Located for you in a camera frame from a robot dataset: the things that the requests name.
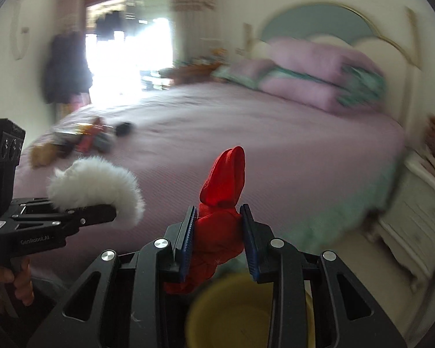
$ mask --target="metal screw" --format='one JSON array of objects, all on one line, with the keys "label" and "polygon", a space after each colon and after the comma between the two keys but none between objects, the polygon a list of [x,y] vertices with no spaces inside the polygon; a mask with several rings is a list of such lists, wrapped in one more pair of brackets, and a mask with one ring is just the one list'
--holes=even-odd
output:
[{"label": "metal screw", "polygon": [[271,246],[275,247],[276,249],[283,247],[283,245],[284,245],[283,241],[279,238],[275,238],[271,241]]},{"label": "metal screw", "polygon": [[333,251],[326,251],[322,255],[325,260],[328,260],[330,262],[333,262],[335,259],[337,259],[337,255]]},{"label": "metal screw", "polygon": [[110,260],[112,260],[116,256],[116,254],[114,253],[114,251],[107,250],[104,253],[102,253],[101,256],[105,262],[109,262]]},{"label": "metal screw", "polygon": [[160,238],[157,239],[155,241],[155,246],[158,247],[159,249],[163,249],[165,247],[167,247],[169,245],[169,242],[167,241],[167,239],[164,238]]}]

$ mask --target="white nightstand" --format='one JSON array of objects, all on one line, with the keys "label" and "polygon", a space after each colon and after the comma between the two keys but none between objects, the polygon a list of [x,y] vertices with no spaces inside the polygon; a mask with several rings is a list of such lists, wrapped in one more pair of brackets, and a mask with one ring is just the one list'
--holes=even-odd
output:
[{"label": "white nightstand", "polygon": [[435,178],[422,162],[416,153],[408,157],[390,210],[367,233],[370,241],[381,237],[411,271],[413,290],[435,271]]}]

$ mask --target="white fur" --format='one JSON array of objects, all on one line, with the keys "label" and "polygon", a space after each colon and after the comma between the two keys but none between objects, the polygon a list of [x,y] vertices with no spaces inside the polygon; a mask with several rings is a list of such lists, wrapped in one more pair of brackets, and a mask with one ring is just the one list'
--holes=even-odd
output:
[{"label": "white fur", "polygon": [[135,175],[100,157],[78,159],[64,171],[55,169],[47,193],[61,211],[97,204],[113,205],[117,212],[116,227],[137,225],[145,210]]}]

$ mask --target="dark jacket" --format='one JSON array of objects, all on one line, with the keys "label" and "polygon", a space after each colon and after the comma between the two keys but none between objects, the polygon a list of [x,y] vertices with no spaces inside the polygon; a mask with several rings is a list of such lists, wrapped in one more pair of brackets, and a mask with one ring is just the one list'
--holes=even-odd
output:
[{"label": "dark jacket", "polygon": [[88,68],[85,40],[81,33],[53,38],[43,82],[47,103],[70,103],[72,94],[88,93],[92,86],[92,73]]}]

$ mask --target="human hand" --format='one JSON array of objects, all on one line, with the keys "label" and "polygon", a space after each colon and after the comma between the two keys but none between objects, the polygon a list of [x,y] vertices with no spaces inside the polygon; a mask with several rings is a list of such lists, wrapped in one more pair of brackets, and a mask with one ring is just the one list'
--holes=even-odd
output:
[{"label": "human hand", "polygon": [[[30,258],[25,257],[21,262],[22,271],[16,276],[7,269],[0,267],[0,283],[13,283],[15,286],[15,297],[23,302],[25,306],[29,306],[34,301],[34,292],[32,290],[32,282],[30,280]],[[0,314],[5,311],[6,303],[3,299],[3,294],[0,292]]]}]

